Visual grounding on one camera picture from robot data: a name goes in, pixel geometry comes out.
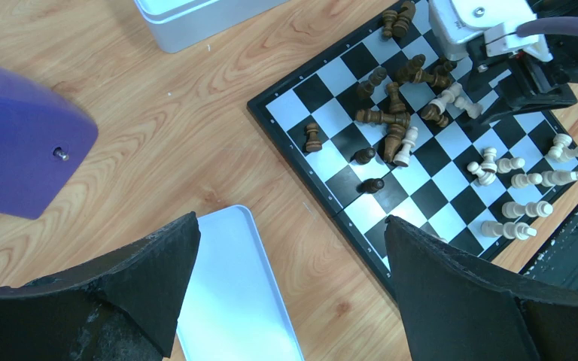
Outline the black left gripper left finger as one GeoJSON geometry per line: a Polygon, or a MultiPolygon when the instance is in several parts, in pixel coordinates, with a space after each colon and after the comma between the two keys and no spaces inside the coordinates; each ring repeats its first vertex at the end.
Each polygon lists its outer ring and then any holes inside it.
{"type": "Polygon", "coordinates": [[[80,265],[0,287],[0,360],[170,356],[200,236],[190,212],[80,265]]]}

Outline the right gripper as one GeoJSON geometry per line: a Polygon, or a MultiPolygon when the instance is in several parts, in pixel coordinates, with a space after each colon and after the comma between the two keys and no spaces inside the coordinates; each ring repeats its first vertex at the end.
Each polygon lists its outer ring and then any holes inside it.
{"type": "Polygon", "coordinates": [[[467,43],[473,61],[469,87],[482,85],[484,65],[489,71],[510,70],[494,90],[497,100],[473,125],[488,125],[510,115],[567,108],[577,103],[570,86],[578,84],[578,1],[528,1],[537,19],[518,27],[517,35],[544,35],[553,55],[542,62],[519,50],[486,57],[485,42],[479,37],[467,43]]]}

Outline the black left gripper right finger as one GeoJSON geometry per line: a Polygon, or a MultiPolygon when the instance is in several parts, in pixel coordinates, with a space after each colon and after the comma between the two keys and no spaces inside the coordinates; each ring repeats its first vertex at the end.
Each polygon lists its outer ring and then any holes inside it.
{"type": "Polygon", "coordinates": [[[414,360],[578,360],[578,291],[386,219],[395,302],[414,360]]]}

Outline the black white chessboard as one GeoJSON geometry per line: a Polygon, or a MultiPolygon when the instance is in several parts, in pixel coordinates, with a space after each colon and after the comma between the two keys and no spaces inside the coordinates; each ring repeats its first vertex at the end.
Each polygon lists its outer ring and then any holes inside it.
{"type": "Polygon", "coordinates": [[[440,128],[421,118],[423,107],[439,94],[426,83],[408,83],[399,91],[418,130],[409,165],[383,160],[386,125],[359,123],[355,115],[360,109],[387,111],[388,93],[379,86],[361,99],[357,88],[378,67],[394,74],[421,54],[430,71],[443,58],[429,23],[430,2],[415,6],[405,37],[382,38],[382,18],[374,17],[248,103],[248,110],[388,292],[394,289],[384,237],[388,216],[401,217],[489,261],[509,240],[485,237],[481,225],[505,223],[503,204],[554,203],[567,191],[566,186],[517,189],[511,173],[482,186],[467,167],[480,162],[486,148],[493,147],[500,158],[523,158],[524,174],[578,172],[578,158],[560,163],[547,157],[555,136],[564,132],[552,113],[509,116],[472,129],[466,125],[467,113],[449,105],[449,124],[440,128]]]}

